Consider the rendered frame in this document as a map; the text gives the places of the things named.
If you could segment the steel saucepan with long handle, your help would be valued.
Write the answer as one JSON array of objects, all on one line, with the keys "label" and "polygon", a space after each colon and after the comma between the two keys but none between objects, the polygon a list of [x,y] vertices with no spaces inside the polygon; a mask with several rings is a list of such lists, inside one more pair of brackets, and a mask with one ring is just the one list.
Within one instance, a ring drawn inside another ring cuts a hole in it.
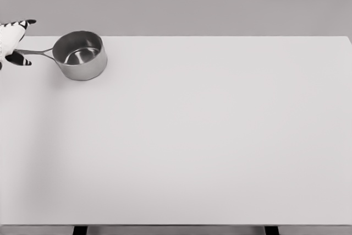
[{"label": "steel saucepan with long handle", "polygon": [[42,55],[55,61],[69,79],[87,81],[106,68],[108,57],[101,37],[91,31],[72,31],[60,37],[53,47],[43,51],[20,50],[23,55]]}]

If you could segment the white striped left robot hand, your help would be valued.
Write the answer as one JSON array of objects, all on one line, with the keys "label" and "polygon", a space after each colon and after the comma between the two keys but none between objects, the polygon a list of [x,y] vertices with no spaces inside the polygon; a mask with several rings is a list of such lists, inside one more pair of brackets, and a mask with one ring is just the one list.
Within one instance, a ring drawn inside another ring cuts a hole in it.
[{"label": "white striped left robot hand", "polygon": [[19,66],[32,65],[21,52],[15,50],[25,36],[28,26],[35,23],[35,19],[25,19],[0,25],[0,71],[5,60]]}]

